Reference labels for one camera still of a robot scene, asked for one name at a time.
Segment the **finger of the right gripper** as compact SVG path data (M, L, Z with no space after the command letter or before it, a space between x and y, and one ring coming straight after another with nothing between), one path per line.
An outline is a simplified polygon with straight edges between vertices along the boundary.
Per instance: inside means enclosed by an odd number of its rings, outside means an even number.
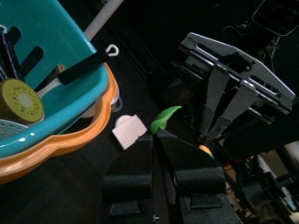
M223 130L231 125L233 121L246 112L258 98L255 90L242 85L225 112L217 119L209 131L209 139L215 139Z
M227 71L215 66L211 70L207 86L206 103L202 106L199 132L203 136L209 135L213 119L217 115L217 108L221 103L223 91L230 81Z

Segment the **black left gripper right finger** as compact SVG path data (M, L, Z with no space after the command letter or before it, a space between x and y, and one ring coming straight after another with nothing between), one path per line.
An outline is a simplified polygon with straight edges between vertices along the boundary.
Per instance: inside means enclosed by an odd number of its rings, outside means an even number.
M170 224L241 224L213 156L167 130L155 135Z

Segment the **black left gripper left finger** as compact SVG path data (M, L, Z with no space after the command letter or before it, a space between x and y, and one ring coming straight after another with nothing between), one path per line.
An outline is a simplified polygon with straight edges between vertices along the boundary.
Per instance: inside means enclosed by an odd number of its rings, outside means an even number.
M154 137L118 154L103 179L102 224L154 224Z

